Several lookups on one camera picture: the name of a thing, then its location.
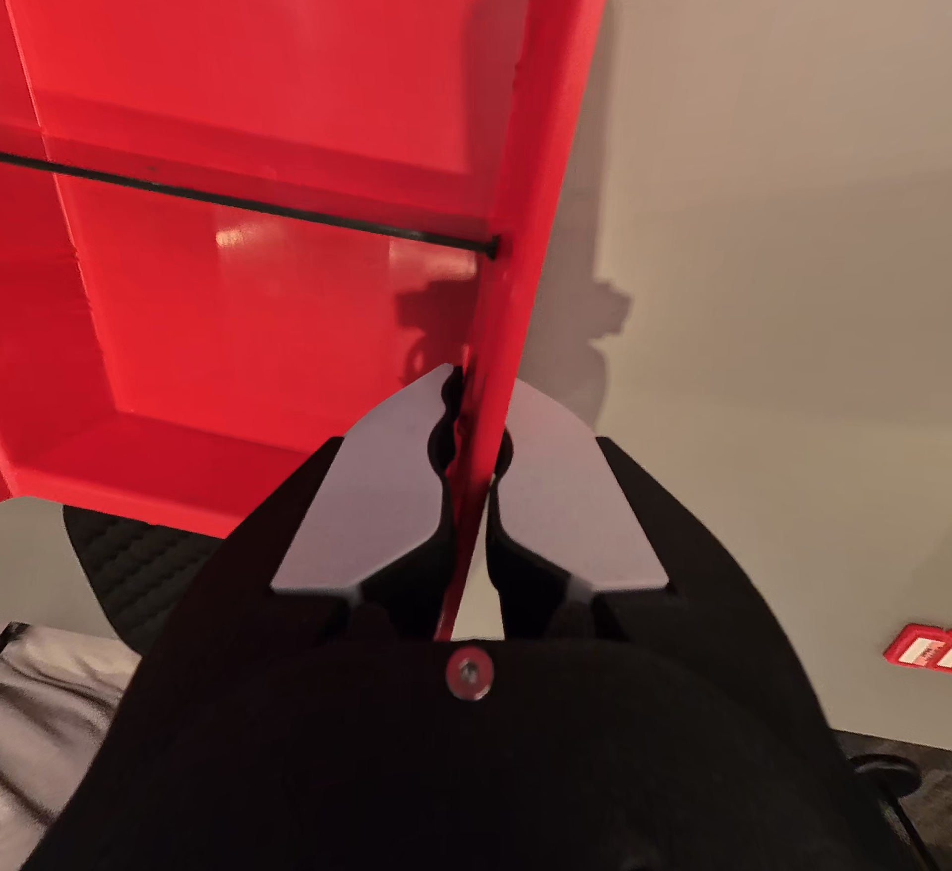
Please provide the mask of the red and white label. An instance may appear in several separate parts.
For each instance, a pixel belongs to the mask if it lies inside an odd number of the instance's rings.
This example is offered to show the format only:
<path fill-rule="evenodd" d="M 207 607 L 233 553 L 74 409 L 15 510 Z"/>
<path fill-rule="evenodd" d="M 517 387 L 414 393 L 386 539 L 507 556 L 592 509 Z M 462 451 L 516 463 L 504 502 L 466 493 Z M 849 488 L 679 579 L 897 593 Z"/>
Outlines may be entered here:
<path fill-rule="evenodd" d="M 951 629 L 909 623 L 883 653 L 892 665 L 951 673 Z"/>

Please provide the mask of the grey cloth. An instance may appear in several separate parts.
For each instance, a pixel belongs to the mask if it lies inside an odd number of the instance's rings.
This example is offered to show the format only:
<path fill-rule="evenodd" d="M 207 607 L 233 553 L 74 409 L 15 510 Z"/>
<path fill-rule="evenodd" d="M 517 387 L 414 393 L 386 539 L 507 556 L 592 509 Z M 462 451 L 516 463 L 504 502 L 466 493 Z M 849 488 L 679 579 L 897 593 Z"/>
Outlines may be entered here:
<path fill-rule="evenodd" d="M 85 777 L 140 656 L 11 622 L 1 637 L 1 868 L 20 869 Z"/>

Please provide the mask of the red plastic bin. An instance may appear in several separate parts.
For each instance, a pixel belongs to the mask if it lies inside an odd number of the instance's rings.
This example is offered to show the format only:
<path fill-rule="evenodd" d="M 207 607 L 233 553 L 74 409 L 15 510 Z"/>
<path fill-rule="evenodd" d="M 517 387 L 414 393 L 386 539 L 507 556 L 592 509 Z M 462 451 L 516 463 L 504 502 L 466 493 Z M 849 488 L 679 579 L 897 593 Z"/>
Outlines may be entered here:
<path fill-rule="evenodd" d="M 605 3 L 2 0 L 2 498 L 225 537 L 448 376 L 448 639 Z"/>

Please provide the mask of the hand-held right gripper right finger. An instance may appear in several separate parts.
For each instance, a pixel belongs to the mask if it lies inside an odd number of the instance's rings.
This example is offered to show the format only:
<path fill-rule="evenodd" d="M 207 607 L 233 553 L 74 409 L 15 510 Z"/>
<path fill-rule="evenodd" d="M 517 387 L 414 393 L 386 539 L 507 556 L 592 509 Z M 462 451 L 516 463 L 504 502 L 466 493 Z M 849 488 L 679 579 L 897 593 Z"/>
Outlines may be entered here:
<path fill-rule="evenodd" d="M 518 379 L 490 490 L 486 566 L 501 602 L 589 603 L 668 575 L 593 431 Z"/>

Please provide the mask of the black mesh chair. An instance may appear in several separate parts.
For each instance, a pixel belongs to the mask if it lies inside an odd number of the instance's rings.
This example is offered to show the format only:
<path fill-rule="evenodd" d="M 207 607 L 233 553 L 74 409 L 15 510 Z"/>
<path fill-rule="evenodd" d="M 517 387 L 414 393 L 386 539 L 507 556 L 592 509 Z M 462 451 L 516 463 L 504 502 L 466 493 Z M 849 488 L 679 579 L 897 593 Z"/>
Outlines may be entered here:
<path fill-rule="evenodd" d="M 204 534 L 62 507 L 66 536 L 118 638 L 145 657 L 222 540 Z"/>

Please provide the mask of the black chair base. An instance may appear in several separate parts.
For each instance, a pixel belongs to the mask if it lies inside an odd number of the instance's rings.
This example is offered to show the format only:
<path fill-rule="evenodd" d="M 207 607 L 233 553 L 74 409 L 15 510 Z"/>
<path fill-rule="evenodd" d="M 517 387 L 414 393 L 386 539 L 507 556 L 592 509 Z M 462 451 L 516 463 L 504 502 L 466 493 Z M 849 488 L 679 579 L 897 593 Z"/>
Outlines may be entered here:
<path fill-rule="evenodd" d="M 910 758 L 893 754 L 863 754 L 849 759 L 852 770 L 877 789 L 887 803 L 898 803 L 922 787 L 922 771 Z"/>

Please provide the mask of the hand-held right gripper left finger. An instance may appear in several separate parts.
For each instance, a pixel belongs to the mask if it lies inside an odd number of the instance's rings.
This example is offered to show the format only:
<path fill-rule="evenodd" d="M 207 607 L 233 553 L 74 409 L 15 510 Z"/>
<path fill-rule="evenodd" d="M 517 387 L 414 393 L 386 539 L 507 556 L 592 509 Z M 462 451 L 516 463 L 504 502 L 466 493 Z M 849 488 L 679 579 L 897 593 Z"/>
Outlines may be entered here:
<path fill-rule="evenodd" d="M 278 594 L 350 603 L 427 592 L 453 573 L 455 525 L 444 447 L 462 371 L 438 365 L 343 437 L 273 579 Z"/>

